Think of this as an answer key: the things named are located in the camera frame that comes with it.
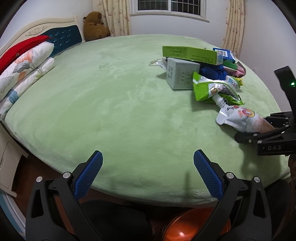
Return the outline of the blue medicine box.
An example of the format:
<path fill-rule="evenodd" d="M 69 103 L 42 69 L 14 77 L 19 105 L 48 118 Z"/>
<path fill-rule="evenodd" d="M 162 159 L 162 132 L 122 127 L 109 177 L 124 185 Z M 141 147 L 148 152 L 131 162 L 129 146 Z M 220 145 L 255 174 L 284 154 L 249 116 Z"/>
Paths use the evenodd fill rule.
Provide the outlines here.
<path fill-rule="evenodd" d="M 224 61 L 229 61 L 235 63 L 235 55 L 231 50 L 222 49 L 222 48 L 213 48 L 213 51 L 216 51 L 223 55 Z"/>

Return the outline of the green pink snack bag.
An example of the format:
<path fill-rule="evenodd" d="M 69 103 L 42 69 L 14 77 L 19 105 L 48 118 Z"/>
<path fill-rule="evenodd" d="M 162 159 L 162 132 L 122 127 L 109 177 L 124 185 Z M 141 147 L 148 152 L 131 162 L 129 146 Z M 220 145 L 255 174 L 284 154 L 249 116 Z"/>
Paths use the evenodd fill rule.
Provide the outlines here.
<path fill-rule="evenodd" d="M 245 67 L 238 61 L 232 63 L 231 61 L 223 61 L 223 67 L 227 75 L 241 78 L 246 75 Z"/>

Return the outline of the white spout pouch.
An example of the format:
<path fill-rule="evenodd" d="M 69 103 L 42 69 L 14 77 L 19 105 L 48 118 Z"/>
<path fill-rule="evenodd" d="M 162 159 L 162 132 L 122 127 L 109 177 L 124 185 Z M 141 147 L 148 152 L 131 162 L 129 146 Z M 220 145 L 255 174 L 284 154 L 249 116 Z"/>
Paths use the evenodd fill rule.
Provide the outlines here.
<path fill-rule="evenodd" d="M 213 96 L 216 105 L 220 107 L 216 118 L 218 125 L 228 125 L 241 133 L 267 133 L 276 128 L 254 111 L 237 105 L 228 105 L 216 94 Z"/>

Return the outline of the blue white milk carton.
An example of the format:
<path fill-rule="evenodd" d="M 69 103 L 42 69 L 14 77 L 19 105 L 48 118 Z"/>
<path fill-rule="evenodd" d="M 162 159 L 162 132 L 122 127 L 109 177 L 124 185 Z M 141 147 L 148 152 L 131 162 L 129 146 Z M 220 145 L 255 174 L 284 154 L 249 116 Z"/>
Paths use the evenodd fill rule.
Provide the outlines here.
<path fill-rule="evenodd" d="M 243 81 L 241 78 L 227 75 L 225 81 L 232 85 L 236 91 L 239 90 L 241 86 L 243 86 Z"/>

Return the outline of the dark blue cloth item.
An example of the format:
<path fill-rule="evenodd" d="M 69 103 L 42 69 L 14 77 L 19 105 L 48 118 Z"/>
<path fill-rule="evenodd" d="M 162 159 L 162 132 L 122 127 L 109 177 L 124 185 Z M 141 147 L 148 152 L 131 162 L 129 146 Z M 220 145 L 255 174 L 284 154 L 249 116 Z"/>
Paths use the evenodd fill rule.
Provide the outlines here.
<path fill-rule="evenodd" d="M 201 65 L 199 74 L 211 80 L 225 80 L 227 76 L 223 65 Z"/>

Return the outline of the green crumpled snack bag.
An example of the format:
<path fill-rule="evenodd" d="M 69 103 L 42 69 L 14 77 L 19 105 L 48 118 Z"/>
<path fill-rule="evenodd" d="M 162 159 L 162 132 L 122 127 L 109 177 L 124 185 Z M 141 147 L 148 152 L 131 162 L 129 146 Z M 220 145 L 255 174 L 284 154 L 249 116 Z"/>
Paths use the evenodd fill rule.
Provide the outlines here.
<path fill-rule="evenodd" d="M 238 91 L 225 80 L 211 80 L 197 72 L 193 74 L 193 92 L 196 101 L 215 103 L 213 96 L 216 94 L 223 97 L 229 105 L 243 105 Z"/>

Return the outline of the right floral curtain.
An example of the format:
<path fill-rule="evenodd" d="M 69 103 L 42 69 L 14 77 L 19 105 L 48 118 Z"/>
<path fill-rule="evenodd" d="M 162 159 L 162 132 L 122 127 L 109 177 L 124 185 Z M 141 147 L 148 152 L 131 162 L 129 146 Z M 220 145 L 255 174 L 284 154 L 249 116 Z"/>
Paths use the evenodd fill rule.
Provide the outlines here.
<path fill-rule="evenodd" d="M 223 48 L 231 50 L 239 58 L 242 48 L 245 25 L 245 1 L 229 0 L 226 8 L 226 33 Z"/>

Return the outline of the floral curtain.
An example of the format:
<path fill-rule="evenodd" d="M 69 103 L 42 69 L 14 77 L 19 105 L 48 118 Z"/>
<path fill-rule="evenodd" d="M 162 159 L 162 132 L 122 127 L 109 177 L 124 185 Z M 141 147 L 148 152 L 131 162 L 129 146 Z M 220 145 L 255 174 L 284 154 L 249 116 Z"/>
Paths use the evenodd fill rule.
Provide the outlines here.
<path fill-rule="evenodd" d="M 93 11 L 102 14 L 111 37 L 128 36 L 132 33 L 130 26 L 129 0 L 93 0 Z"/>
<path fill-rule="evenodd" d="M 226 8 L 226 33 L 223 48 L 231 50 L 239 58 L 242 48 L 245 25 L 245 1 L 229 0 Z"/>

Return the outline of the grey-green square box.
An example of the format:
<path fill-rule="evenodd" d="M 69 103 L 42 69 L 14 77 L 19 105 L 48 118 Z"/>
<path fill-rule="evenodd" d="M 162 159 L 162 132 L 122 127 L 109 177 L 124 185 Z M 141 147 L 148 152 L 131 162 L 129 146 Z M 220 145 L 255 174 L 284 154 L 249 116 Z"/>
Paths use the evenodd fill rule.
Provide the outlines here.
<path fill-rule="evenodd" d="M 172 90 L 193 90 L 193 74 L 199 70 L 199 63 L 168 58 L 166 81 Z"/>

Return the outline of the green bed blanket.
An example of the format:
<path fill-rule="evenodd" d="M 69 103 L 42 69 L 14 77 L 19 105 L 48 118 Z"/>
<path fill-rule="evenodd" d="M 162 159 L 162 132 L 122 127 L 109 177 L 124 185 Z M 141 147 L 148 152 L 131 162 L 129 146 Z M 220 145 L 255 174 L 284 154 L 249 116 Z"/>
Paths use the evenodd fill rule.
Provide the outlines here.
<path fill-rule="evenodd" d="M 238 178 L 264 185 L 290 175 L 285 156 L 258 156 L 216 123 L 218 106 L 190 90 L 172 90 L 150 66 L 163 46 L 212 49 L 200 39 L 130 35 L 85 42 L 55 57 L 4 118 L 10 133 L 59 172 L 72 171 L 95 150 L 103 166 L 93 188 L 116 197 L 173 206 L 209 203 L 193 164 L 201 149 Z"/>

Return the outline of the barred window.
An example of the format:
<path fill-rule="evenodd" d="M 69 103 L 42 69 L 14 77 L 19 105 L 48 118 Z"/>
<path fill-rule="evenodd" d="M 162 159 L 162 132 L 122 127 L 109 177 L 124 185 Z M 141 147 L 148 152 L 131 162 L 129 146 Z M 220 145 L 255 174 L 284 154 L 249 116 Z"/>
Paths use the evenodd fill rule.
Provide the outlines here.
<path fill-rule="evenodd" d="M 206 19 L 207 1 L 201 0 L 132 0 L 131 16 L 179 16 L 209 22 Z"/>

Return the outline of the floral white lower pillow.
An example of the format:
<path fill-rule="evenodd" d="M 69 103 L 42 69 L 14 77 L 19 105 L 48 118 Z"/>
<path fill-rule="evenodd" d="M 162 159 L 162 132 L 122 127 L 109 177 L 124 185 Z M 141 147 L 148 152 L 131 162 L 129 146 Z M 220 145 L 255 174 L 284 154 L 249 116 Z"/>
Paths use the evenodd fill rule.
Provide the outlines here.
<path fill-rule="evenodd" d="M 54 66 L 54 58 L 46 59 L 39 67 L 24 77 L 7 93 L 5 98 L 1 101 L 1 121 L 22 94 L 24 94 L 28 88 L 37 82 L 41 77 L 51 71 Z"/>

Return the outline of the red pillow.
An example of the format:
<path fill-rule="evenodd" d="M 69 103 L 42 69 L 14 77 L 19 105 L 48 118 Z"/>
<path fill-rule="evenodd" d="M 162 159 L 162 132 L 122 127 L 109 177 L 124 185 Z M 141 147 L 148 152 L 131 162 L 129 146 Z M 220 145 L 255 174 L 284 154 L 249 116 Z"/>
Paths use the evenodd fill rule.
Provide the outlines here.
<path fill-rule="evenodd" d="M 5 69 L 20 55 L 49 39 L 51 39 L 51 37 L 46 35 L 39 35 L 23 40 L 22 42 L 19 42 L 18 44 L 12 46 L 3 54 L 3 56 L 1 56 L 0 72 L 3 73 Z"/>

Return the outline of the cream and teal headboard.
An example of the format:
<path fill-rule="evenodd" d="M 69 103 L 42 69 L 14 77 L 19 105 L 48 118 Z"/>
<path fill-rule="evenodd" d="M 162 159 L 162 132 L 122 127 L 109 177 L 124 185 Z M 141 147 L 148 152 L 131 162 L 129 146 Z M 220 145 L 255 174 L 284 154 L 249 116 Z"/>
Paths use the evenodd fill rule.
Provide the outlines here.
<path fill-rule="evenodd" d="M 47 35 L 54 44 L 53 56 L 84 42 L 76 16 L 70 18 L 45 18 L 34 21 L 21 28 L 6 44 L 1 47 L 1 55 L 12 46 L 26 39 Z"/>

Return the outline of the brown teddy bear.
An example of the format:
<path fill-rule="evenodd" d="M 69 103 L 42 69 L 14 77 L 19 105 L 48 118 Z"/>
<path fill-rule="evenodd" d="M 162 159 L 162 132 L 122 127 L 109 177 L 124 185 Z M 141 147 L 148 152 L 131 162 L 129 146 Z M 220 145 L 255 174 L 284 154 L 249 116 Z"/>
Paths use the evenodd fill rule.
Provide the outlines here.
<path fill-rule="evenodd" d="M 102 21 L 102 14 L 98 11 L 93 11 L 83 18 L 83 34 L 85 41 L 93 41 L 106 37 L 110 37 L 108 27 Z"/>

